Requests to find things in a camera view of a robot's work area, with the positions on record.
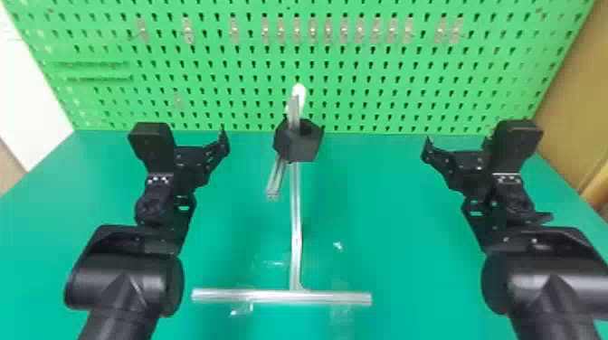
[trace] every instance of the green tabletop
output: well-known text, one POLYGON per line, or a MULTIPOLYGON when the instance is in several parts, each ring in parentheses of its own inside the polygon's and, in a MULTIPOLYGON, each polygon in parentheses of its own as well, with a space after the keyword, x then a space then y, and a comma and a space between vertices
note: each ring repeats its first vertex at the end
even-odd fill
MULTIPOLYGON (((178 133, 204 145, 214 133, 178 133)), ((369 290, 372 307, 195 305, 201 288, 286 288, 289 181, 280 200, 264 188, 271 134, 231 133, 231 154, 198 189, 181 259, 185 296, 153 339, 515 339, 485 306, 484 260, 441 176, 420 160, 423 137, 326 135, 302 166, 305 288, 369 290)), ((438 138, 478 147, 479 138, 438 138)), ((144 166, 126 133, 76 132, 0 198, 0 326, 11 340, 75 339, 86 312, 69 310, 63 285, 95 228, 133 224, 144 166)), ((540 157, 523 176, 539 211, 575 226, 608 258, 608 229, 540 157)), ((598 322, 608 337, 608 323, 598 322)))

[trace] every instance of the vertical metal rod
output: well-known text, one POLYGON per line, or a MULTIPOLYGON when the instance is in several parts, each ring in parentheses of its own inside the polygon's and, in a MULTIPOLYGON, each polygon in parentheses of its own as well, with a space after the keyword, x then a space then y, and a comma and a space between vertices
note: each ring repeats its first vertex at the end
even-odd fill
POLYGON ((291 266, 290 289, 302 289, 300 280, 302 259, 302 215, 299 195, 299 163, 291 164, 291 266))
MULTIPOLYGON (((288 123, 290 130, 299 133, 299 95, 292 96, 288 104, 288 123)), ((291 265, 290 289, 302 289, 300 281, 302 262, 302 214, 299 189, 299 163, 291 163, 290 170, 290 209, 291 209, 291 265)))

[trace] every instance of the white wall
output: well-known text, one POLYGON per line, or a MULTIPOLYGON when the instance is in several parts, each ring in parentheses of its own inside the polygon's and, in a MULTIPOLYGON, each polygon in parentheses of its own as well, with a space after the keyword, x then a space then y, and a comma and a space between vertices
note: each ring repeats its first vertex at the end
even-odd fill
POLYGON ((30 171, 73 132, 0 5, 0 138, 30 171))

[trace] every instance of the metal t-shaped stand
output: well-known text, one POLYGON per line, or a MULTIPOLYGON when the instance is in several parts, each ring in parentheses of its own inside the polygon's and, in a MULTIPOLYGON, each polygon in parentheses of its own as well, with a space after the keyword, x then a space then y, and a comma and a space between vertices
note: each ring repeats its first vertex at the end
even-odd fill
MULTIPOLYGON (((288 114, 289 130, 293 134, 300 133, 300 112, 306 102, 306 88, 301 84, 293 87, 291 96, 288 98, 286 111, 288 114)), ((285 175, 285 169, 289 160, 277 155, 271 170, 266 195, 275 200, 279 197, 279 191, 285 175)), ((192 291, 194 302, 257 302, 273 304, 344 304, 371 306, 372 295, 369 292, 352 291, 311 291, 304 289, 301 284, 301 259, 302 259, 302 222, 300 204, 300 175, 299 162, 292 162, 290 176, 290 209, 291 209, 291 264, 290 264, 290 289, 215 289, 195 288, 192 291)))

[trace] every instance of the horizontal metal bar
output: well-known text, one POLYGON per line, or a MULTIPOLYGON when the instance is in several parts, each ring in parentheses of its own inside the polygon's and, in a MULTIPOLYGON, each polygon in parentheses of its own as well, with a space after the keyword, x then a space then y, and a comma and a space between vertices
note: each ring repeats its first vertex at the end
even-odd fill
POLYGON ((293 305, 359 305, 371 306, 369 292, 330 290, 271 290, 194 288, 192 300, 210 302, 255 302, 293 305))

